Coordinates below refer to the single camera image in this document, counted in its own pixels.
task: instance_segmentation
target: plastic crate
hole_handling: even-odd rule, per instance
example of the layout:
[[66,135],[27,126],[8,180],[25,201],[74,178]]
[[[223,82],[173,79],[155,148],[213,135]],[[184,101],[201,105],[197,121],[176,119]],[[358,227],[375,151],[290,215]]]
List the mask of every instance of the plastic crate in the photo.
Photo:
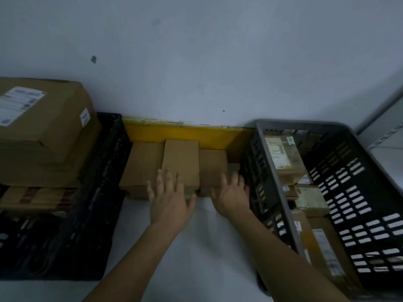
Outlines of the plastic crate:
[[338,123],[259,120],[245,151],[241,173],[252,211],[305,258],[264,134],[293,136],[314,183],[335,205],[330,220],[363,287],[384,298],[403,296],[402,192],[353,131]]
[[103,130],[75,204],[65,217],[0,213],[0,279],[100,280],[124,192],[119,187],[131,143],[120,114],[98,113]]

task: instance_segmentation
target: yellow panel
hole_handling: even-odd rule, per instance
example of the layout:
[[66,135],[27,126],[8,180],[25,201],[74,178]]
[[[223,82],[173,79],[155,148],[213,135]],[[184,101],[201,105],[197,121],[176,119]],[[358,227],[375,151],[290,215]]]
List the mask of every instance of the yellow panel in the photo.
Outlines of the yellow panel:
[[197,140],[200,149],[226,149],[229,163],[239,163],[254,129],[203,126],[181,126],[180,124],[138,123],[124,119],[130,141],[163,143],[166,139]]

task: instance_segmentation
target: white floor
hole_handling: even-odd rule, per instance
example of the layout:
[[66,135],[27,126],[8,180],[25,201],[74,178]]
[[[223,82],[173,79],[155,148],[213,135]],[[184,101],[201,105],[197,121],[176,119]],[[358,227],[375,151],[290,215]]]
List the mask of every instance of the white floor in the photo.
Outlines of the white floor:
[[[125,200],[115,228],[106,272],[131,248],[149,224],[146,201]],[[0,300],[81,301],[96,282],[0,282]],[[158,266],[143,301],[272,301],[258,288],[253,264],[231,224],[199,198],[188,227]]]

